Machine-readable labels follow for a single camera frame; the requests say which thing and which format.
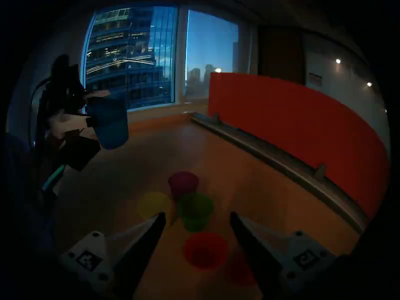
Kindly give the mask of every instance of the orange partition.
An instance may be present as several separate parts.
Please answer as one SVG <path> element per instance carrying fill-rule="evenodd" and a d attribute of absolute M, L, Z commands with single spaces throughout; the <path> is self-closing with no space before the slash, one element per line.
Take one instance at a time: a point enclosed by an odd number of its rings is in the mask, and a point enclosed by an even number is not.
<path fill-rule="evenodd" d="M 265 76 L 212 73 L 208 114 L 267 141 L 325 176 L 372 218 L 390 162 L 375 131 L 355 112 L 308 87 Z"/>

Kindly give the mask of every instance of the wooden table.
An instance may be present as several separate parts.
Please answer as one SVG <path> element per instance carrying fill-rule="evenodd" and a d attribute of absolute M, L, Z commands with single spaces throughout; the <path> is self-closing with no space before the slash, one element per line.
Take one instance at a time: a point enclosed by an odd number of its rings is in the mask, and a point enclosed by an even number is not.
<path fill-rule="evenodd" d="M 359 237 L 301 186 L 178 115 L 131 124 L 122 147 L 102 149 L 83 171 L 65 173 L 56 208 L 59 251 L 92 230 L 109 236 L 142 222 L 138 199 L 146 192 L 169 194 L 168 177 L 180 170 L 198 175 L 198 190 L 214 200 L 204 231 L 224 237 L 231 252 L 238 247 L 231 211 L 283 234 L 303 230 L 336 255 L 349 253 Z M 134 299 L 261 299 L 257 286 L 226 282 L 224 266 L 195 271 L 182 255 L 190 236 L 179 219 L 164 229 Z"/>

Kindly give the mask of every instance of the glass skyscraper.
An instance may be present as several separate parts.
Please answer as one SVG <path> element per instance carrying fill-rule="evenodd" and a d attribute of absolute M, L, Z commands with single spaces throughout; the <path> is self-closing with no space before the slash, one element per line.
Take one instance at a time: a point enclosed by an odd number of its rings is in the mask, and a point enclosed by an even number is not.
<path fill-rule="evenodd" d="M 99 13 L 86 53 L 86 89 L 110 90 L 127 109 L 174 101 L 178 9 L 129 7 Z"/>

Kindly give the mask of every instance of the sky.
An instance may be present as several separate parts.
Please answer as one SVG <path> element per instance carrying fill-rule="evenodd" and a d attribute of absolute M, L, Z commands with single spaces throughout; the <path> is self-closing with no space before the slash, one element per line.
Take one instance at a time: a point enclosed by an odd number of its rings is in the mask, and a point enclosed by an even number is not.
<path fill-rule="evenodd" d="M 233 44 L 238 41 L 238 25 L 224 19 L 190 10 L 187 25 L 186 72 L 200 69 L 203 79 L 207 64 L 232 72 Z"/>

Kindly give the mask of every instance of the yellow cup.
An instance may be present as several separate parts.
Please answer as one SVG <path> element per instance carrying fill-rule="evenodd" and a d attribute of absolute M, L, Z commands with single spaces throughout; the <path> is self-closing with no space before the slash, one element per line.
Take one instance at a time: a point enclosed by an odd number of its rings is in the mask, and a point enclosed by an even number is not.
<path fill-rule="evenodd" d="M 164 212 L 166 226 L 169 226 L 171 223 L 172 202 L 170 197 L 162 192 L 148 192 L 139 198 L 136 211 L 143 220 L 147 220 L 154 215 Z"/>

